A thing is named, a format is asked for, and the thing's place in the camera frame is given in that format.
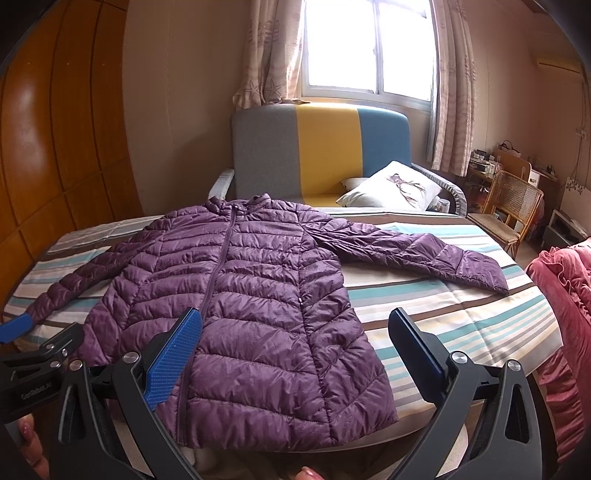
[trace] yellow stripe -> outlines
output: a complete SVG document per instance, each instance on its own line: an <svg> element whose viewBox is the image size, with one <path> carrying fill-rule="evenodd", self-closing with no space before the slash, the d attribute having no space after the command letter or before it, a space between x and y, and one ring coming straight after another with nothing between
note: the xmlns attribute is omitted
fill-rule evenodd
<svg viewBox="0 0 591 480"><path fill-rule="evenodd" d="M301 194L307 197L340 195L341 180L363 175L359 114L354 106L298 105Z"/></svg>
<svg viewBox="0 0 591 480"><path fill-rule="evenodd" d="M311 207L338 207L336 201L341 197L341 193L327 193L325 195L306 195L304 199L306 205Z"/></svg>

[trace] curtain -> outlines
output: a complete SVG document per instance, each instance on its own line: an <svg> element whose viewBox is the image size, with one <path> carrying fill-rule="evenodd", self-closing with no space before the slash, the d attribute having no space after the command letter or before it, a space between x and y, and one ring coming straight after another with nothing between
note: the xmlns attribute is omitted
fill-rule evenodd
<svg viewBox="0 0 591 480"><path fill-rule="evenodd" d="M431 0L437 40L433 170L465 176L472 149L476 73L461 0Z"/></svg>
<svg viewBox="0 0 591 480"><path fill-rule="evenodd" d="M236 110L295 97L300 74L306 0L251 1Z"/></svg>

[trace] sofa armrest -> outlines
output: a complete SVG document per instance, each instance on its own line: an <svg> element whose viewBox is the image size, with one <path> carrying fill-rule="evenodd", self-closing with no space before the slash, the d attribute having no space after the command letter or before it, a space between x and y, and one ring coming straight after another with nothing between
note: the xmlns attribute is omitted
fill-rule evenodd
<svg viewBox="0 0 591 480"><path fill-rule="evenodd" d="M425 175L428 179L434 181L439 185L442 189L447 190L449 193L452 194L454 201L456 202L456 215L460 217L465 217L468 210L468 203L466 201L466 195L460 187L456 184L450 182L449 180L440 177L436 173L433 173L431 170L427 170L426 168L419 167L418 165L412 164L413 169L419 171L423 175Z"/></svg>
<svg viewBox="0 0 591 480"><path fill-rule="evenodd" d="M217 197L222 200L225 199L233 179L233 168L227 168L226 170L221 172L220 176L216 180L216 183L214 183L212 189L209 190L207 198L210 199L212 197Z"/></svg>

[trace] jacket zipper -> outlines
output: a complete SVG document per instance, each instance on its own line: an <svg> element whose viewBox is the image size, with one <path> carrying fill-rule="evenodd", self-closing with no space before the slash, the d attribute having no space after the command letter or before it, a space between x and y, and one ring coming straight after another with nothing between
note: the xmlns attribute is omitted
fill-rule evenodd
<svg viewBox="0 0 591 480"><path fill-rule="evenodd" d="M232 213L230 214L230 225L228 226L228 230L226 230L226 238L224 239L224 243L222 245L220 259L217 262L216 268L213 269L212 274L209 277L209 283L207 284L205 296L203 297L203 302L201 303L200 312L203 322L205 322L205 315L212 299L213 288L215 286L217 274L222 269L223 263L226 261L226 255L228 254L228 248L230 246L230 233L232 232L234 223L236 223L236 209L232 207ZM187 442L187 426L185 425L187 417L187 396L189 394L189 378L191 375L191 367L193 365L193 358L196 351L197 347L195 347L193 350L193 353L189 357L190 360L187 362L187 365L181 374L180 395L178 397L180 404L178 405L177 410L177 441L182 446L186 446Z"/></svg>

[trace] jacket collar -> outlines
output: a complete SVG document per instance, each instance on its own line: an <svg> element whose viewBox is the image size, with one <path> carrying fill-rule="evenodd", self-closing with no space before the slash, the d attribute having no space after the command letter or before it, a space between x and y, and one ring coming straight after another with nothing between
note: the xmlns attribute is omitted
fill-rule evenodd
<svg viewBox="0 0 591 480"><path fill-rule="evenodd" d="M212 197L205 202L204 206L210 212L220 214L223 210L235 208L238 212L243 214L256 212L264 208L271 201L271 197L267 193L257 195L249 200L222 200L217 197Z"/></svg>

